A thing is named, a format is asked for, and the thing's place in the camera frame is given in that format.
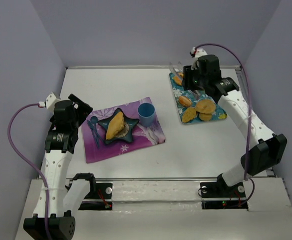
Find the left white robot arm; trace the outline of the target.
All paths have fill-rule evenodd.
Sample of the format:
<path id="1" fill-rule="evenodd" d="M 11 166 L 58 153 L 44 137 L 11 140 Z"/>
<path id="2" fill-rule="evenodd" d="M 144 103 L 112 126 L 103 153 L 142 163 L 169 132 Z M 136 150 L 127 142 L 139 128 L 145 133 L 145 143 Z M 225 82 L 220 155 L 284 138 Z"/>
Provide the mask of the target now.
<path id="1" fill-rule="evenodd" d="M 70 240 L 75 232 L 75 214 L 86 195 L 95 191 L 95 177 L 78 173 L 69 187 L 66 175 L 78 141 L 79 127 L 92 107 L 70 94 L 61 100 L 51 93 L 45 107 L 53 112 L 45 140 L 44 174 L 33 216 L 26 218 L 23 229 L 34 240 Z"/>

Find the long yellow bread loaf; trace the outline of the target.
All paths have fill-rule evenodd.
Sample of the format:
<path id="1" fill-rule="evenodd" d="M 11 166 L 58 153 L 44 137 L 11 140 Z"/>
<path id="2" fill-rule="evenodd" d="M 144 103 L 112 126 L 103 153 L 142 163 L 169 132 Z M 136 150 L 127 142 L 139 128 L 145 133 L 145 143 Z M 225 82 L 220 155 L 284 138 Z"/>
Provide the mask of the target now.
<path id="1" fill-rule="evenodd" d="M 123 112 L 119 111 L 109 122 L 106 132 L 106 140 L 113 139 L 124 128 L 124 116 Z"/>

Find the metal tongs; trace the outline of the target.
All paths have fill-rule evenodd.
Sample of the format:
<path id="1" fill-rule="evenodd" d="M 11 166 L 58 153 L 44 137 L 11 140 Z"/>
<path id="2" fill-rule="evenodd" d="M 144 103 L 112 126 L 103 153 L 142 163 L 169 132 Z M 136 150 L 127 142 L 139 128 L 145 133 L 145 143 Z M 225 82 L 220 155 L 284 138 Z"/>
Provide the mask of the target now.
<path id="1" fill-rule="evenodd" d="M 176 75 L 178 72 L 181 72 L 182 74 L 184 74 L 184 73 L 183 73 L 183 65 L 182 65 L 182 63 L 181 63 L 180 61 L 177 62 L 176 65 L 173 65 L 173 64 L 170 62 L 169 65 L 168 65 L 168 67 L 169 67 L 170 72 L 171 72 L 173 75 Z"/>

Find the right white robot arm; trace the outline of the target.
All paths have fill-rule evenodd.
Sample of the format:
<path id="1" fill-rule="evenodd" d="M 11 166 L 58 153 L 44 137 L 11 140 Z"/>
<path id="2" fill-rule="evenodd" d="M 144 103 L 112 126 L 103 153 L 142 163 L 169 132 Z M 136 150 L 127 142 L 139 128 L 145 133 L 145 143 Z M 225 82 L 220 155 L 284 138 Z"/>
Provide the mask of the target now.
<path id="1" fill-rule="evenodd" d="M 215 189 L 230 188 L 281 162 L 287 138 L 264 125 L 244 100 L 239 85 L 230 77 L 222 77 L 215 55 L 201 56 L 192 65 L 184 66 L 182 86 L 185 90 L 204 90 L 225 110 L 247 141 L 246 153 L 237 165 L 217 177 Z"/>

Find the small round bun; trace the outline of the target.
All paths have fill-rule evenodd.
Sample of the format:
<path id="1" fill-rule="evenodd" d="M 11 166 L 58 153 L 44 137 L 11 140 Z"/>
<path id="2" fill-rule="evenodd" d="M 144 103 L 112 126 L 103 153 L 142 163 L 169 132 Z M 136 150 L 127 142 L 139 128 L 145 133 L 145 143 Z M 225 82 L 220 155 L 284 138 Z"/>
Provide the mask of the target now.
<path id="1" fill-rule="evenodd" d="M 188 108 L 188 107 L 190 107 L 190 106 L 192 105 L 191 100 L 188 99 L 188 98 L 185 97 L 185 96 L 179 96 L 179 97 L 178 97 L 178 102 L 179 102 L 179 104 L 180 104 L 181 106 L 186 107 L 186 108 Z"/>

